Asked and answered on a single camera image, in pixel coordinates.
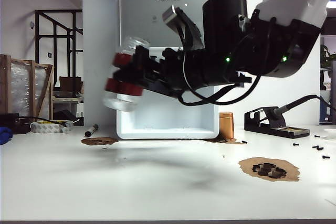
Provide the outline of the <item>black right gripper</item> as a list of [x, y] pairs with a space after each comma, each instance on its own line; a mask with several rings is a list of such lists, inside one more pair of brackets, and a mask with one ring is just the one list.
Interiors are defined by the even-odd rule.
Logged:
[[133, 63], [121, 66], [113, 73], [113, 78], [155, 93], [178, 98], [187, 88], [182, 73], [183, 56], [182, 49], [166, 48], [160, 58], [150, 54], [147, 48], [136, 46], [132, 57]]

